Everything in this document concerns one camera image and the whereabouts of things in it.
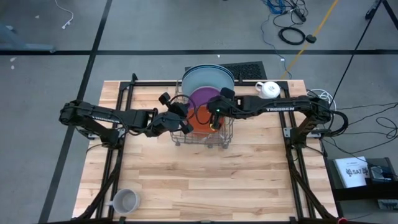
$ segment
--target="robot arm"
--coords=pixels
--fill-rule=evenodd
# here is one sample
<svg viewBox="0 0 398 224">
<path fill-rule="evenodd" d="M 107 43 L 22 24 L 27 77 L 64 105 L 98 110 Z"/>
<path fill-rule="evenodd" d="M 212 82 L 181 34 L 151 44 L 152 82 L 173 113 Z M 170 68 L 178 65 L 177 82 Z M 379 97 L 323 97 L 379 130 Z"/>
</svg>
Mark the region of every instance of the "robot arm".
<svg viewBox="0 0 398 224">
<path fill-rule="evenodd" d="M 334 114 L 343 117 L 344 125 L 337 131 L 326 136 L 343 132 L 348 126 L 347 117 L 340 112 L 329 110 L 328 102 L 320 98 L 299 96 L 295 98 L 262 99 L 258 96 L 235 96 L 233 90 L 224 88 L 220 96 L 212 98 L 207 104 L 211 113 L 211 127 L 220 129 L 220 119 L 224 116 L 235 119 L 246 119 L 267 112 L 299 111 L 306 118 L 299 127 L 290 130 L 291 145 L 305 147 L 307 135 L 318 125 L 326 124 L 333 119 Z"/>
<path fill-rule="evenodd" d="M 184 134 L 188 134 L 193 130 L 189 124 L 183 122 L 187 118 L 188 105 L 171 103 L 167 93 L 164 93 L 159 101 L 168 107 L 167 112 L 158 113 L 156 108 L 119 111 L 75 100 L 65 104 L 60 112 L 59 121 L 64 125 L 80 127 L 80 132 L 86 137 L 95 134 L 101 138 L 104 146 L 115 149 L 121 147 L 119 140 L 125 132 L 156 137 L 166 131 L 183 131 Z M 96 120 L 121 124 L 123 128 L 105 128 Z"/>
</svg>

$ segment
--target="white cup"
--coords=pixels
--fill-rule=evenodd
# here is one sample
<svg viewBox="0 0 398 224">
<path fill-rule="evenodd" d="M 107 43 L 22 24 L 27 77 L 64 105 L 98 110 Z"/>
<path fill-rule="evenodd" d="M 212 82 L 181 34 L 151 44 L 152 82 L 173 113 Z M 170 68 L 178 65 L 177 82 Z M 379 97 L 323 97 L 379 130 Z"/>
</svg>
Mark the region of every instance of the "white cup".
<svg viewBox="0 0 398 224">
<path fill-rule="evenodd" d="M 122 189 L 116 193 L 113 201 L 106 205 L 113 206 L 115 212 L 125 215 L 137 210 L 140 202 L 141 198 L 137 193 L 129 189 Z"/>
<path fill-rule="evenodd" d="M 280 95 L 280 86 L 276 82 L 257 82 L 255 88 L 263 99 L 274 99 Z"/>
</svg>

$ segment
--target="black floor stripe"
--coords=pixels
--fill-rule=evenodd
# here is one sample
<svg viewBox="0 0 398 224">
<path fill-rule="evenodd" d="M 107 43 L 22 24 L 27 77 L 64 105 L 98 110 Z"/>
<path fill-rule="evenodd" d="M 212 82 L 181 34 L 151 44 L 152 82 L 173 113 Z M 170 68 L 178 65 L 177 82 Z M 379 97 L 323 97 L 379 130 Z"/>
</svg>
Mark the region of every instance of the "black floor stripe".
<svg viewBox="0 0 398 224">
<path fill-rule="evenodd" d="M 281 55 L 296 55 L 300 50 L 277 50 Z M 306 50 L 304 55 L 397 55 L 397 50 Z M 0 51 L 0 55 L 90 55 L 90 50 L 59 50 L 50 52 Z M 274 50 L 97 50 L 96 55 L 275 55 Z"/>
<path fill-rule="evenodd" d="M 60 155 L 58 157 L 57 165 L 55 166 L 55 170 L 51 179 L 50 188 L 49 191 L 47 192 L 43 209 L 39 217 L 39 223 L 47 223 L 49 220 L 51 208 L 54 203 L 55 196 L 57 194 L 59 183 L 61 181 L 63 167 L 65 166 L 65 161 L 67 160 L 68 151 L 70 143 L 72 142 L 74 131 L 75 128 L 73 126 L 69 126 L 67 129 L 67 133 L 65 134 L 65 139 L 63 140 L 62 143 L 62 148 Z"/>
<path fill-rule="evenodd" d="M 398 19 L 397 19 L 396 15 L 394 14 L 394 11 L 391 9 L 390 4 L 388 4 L 387 0 L 384 0 L 383 5 L 386 8 L 387 13 L 390 16 L 392 22 L 394 23 L 396 29 L 398 30 Z"/>
<path fill-rule="evenodd" d="M 101 18 L 101 22 L 98 27 L 97 35 L 94 40 L 93 48 L 91 50 L 90 57 L 88 59 L 86 70 L 85 70 L 83 79 L 81 81 L 80 89 L 79 89 L 79 92 L 77 95 L 78 100 L 82 100 L 85 95 L 88 80 L 90 79 L 91 69 L 93 68 L 96 51 L 98 50 L 98 47 L 100 46 L 101 36 L 102 36 L 102 33 L 105 28 L 106 20 L 108 18 L 108 14 L 109 14 L 111 5 L 112 5 L 112 0 L 107 0 L 103 15 Z M 65 162 L 68 157 L 69 147 L 70 147 L 70 143 L 72 142 L 74 130 L 75 130 L 75 128 L 73 126 L 69 126 L 67 129 L 65 139 L 63 140 L 61 152 L 58 157 L 57 165 L 55 166 L 55 170 L 54 170 L 54 173 L 52 176 L 49 191 L 47 192 L 47 196 L 44 201 L 43 209 L 40 214 L 39 223 L 47 223 L 49 220 L 52 205 L 54 203 L 55 196 L 56 196 L 57 190 L 58 190 L 58 186 L 61 181 L 62 171 L 63 171 L 63 168 L 65 167 Z"/>
<path fill-rule="evenodd" d="M 281 55 L 296 55 L 301 50 L 277 50 Z M 97 55 L 274 55 L 275 50 L 99 50 Z M 304 55 L 395 55 L 398 50 L 305 50 Z"/>
<path fill-rule="evenodd" d="M 93 49 L 91 50 L 90 57 L 88 59 L 87 67 L 85 70 L 85 74 L 83 75 L 83 79 L 80 84 L 79 92 L 77 94 L 77 99 L 82 100 L 86 93 L 86 88 L 88 85 L 88 80 L 90 79 L 91 70 L 93 69 L 95 57 L 97 55 L 98 47 L 100 46 L 102 33 L 104 32 L 106 20 L 108 19 L 109 10 L 111 9 L 112 0 L 107 0 L 104 13 L 102 14 L 101 22 L 99 23 L 98 31 L 95 36 Z"/>
<path fill-rule="evenodd" d="M 54 53 L 28 50 L 1 50 L 0 55 L 90 55 L 90 50 L 58 50 Z"/>
</svg>

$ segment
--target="blue plate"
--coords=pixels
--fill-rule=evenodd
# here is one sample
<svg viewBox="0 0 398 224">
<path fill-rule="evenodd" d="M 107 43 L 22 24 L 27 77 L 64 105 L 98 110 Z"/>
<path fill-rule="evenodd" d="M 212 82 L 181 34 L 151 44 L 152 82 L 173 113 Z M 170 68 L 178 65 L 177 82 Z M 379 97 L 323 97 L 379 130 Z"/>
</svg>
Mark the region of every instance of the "blue plate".
<svg viewBox="0 0 398 224">
<path fill-rule="evenodd" d="M 221 91 L 226 87 L 234 89 L 234 76 L 219 65 L 197 65 L 188 69 L 182 77 L 182 93 L 190 96 L 196 89 L 211 86 Z"/>
</svg>

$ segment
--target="wooden table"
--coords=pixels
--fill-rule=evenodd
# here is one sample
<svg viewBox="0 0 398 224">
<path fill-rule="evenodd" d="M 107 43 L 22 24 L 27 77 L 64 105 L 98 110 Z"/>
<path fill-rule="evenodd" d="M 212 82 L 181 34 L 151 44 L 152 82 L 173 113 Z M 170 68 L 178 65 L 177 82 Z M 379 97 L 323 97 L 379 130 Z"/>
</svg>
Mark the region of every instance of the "wooden table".
<svg viewBox="0 0 398 224">
<path fill-rule="evenodd" d="M 291 96 L 306 94 L 303 80 L 288 82 Z M 100 106 L 115 108 L 119 83 L 104 83 Z M 165 91 L 173 96 L 175 87 L 135 86 L 131 108 L 156 107 L 165 111 L 165 106 L 157 101 Z M 235 91 L 237 95 L 256 94 L 252 86 L 236 86 Z M 300 113 L 295 113 L 295 117 L 297 124 L 304 119 Z M 175 146 L 169 133 L 158 138 L 127 135 L 119 189 L 134 189 L 142 198 L 140 208 L 127 220 L 287 221 L 296 217 L 279 114 L 264 113 L 236 120 L 233 131 L 228 149 Z M 90 146 L 98 143 L 99 140 L 92 141 Z M 307 144 L 320 149 L 316 139 L 307 139 Z M 98 193 L 106 153 L 107 149 L 97 147 L 87 154 L 74 217 Z M 304 149 L 303 155 L 311 189 L 328 211 L 337 216 L 323 157 L 309 149 Z M 300 196 L 308 216 L 301 189 Z"/>
</svg>

